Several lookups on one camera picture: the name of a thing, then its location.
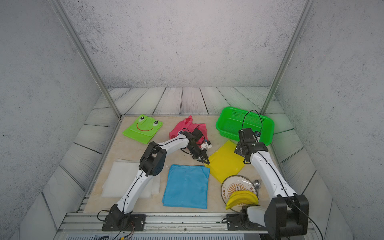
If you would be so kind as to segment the white raincoat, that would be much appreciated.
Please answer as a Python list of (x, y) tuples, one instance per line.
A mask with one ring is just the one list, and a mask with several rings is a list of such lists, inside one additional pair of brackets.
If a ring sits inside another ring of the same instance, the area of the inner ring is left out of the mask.
[[(114, 161), (107, 180), (102, 189), (103, 198), (121, 198), (134, 179), (139, 170), (139, 162), (117, 159)], [(145, 187), (140, 199), (150, 199), (152, 195), (160, 192), (160, 176), (155, 176)]]

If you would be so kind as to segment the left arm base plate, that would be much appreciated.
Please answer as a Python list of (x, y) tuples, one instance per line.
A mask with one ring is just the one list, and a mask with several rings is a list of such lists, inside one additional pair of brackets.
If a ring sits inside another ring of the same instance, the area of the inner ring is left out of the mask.
[(146, 215), (144, 214), (133, 214), (128, 217), (118, 217), (117, 220), (108, 214), (105, 219), (105, 223), (102, 226), (103, 232), (142, 232), (145, 227)]

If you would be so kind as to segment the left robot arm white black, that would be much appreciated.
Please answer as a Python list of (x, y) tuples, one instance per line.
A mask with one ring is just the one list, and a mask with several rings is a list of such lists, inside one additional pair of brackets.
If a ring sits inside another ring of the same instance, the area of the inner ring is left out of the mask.
[(200, 163), (209, 164), (207, 148), (199, 144), (204, 135), (199, 129), (192, 132), (181, 131), (171, 140), (157, 144), (150, 142), (143, 153), (137, 175), (123, 197), (114, 204), (106, 216), (104, 226), (108, 230), (124, 229), (130, 222), (130, 216), (139, 196), (150, 180), (163, 170), (167, 155), (181, 149), (188, 149), (192, 158)]

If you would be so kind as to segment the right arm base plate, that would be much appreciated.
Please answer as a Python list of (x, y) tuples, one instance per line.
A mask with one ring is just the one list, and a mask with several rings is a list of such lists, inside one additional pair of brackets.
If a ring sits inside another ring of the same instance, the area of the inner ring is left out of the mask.
[(250, 222), (241, 214), (227, 214), (221, 221), (227, 226), (228, 231), (266, 231), (267, 229), (259, 224)]

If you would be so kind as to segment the blue raincoat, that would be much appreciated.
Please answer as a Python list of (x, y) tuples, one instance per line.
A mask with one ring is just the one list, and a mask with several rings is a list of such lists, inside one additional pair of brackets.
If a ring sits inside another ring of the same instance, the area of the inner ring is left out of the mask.
[(208, 208), (210, 169), (204, 166), (172, 165), (163, 196), (163, 206)]

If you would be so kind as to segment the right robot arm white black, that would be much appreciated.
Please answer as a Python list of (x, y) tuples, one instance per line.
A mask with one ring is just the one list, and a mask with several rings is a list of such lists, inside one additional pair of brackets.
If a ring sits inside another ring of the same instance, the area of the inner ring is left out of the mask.
[(235, 154), (244, 157), (244, 163), (257, 170), (270, 197), (266, 209), (256, 205), (243, 207), (240, 216), (244, 227), (265, 227), (272, 239), (306, 235), (309, 200), (291, 188), (272, 161), (268, 148), (258, 141), (252, 129), (239, 130)]

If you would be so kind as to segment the yellow raincoat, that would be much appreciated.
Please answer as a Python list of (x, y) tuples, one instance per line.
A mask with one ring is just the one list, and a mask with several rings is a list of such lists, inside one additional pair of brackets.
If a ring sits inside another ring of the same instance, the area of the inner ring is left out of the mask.
[(245, 166), (244, 158), (235, 154), (236, 144), (228, 140), (216, 152), (209, 156), (210, 174), (221, 184), (230, 176), (237, 175)]

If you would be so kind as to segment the green plastic basket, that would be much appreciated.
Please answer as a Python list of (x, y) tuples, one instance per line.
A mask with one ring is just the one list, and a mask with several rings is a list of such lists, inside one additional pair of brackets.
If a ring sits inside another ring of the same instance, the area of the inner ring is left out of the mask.
[(253, 132), (260, 132), (259, 141), (268, 146), (273, 141), (275, 123), (255, 111), (248, 113), (246, 110), (226, 107), (218, 118), (216, 128), (221, 136), (235, 141), (239, 141), (239, 130), (250, 128)]

